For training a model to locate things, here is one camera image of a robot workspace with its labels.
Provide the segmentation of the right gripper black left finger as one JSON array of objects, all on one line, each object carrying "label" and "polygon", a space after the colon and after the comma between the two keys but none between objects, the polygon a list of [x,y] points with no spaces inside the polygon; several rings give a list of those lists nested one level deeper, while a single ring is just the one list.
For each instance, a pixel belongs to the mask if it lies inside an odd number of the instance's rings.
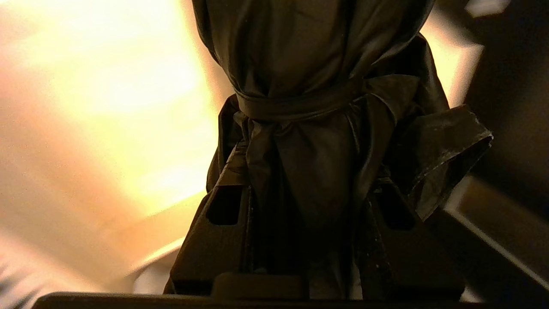
[{"label": "right gripper black left finger", "polygon": [[214,280],[245,264],[250,186],[214,187],[201,200],[164,287],[165,294],[210,296]]}]

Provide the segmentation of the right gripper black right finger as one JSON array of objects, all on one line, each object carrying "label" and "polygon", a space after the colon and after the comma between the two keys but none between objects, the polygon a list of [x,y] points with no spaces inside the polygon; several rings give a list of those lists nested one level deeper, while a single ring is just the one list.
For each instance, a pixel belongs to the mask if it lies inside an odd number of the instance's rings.
[{"label": "right gripper black right finger", "polygon": [[377,184],[359,214],[365,300],[459,300],[462,276],[394,184]]}]

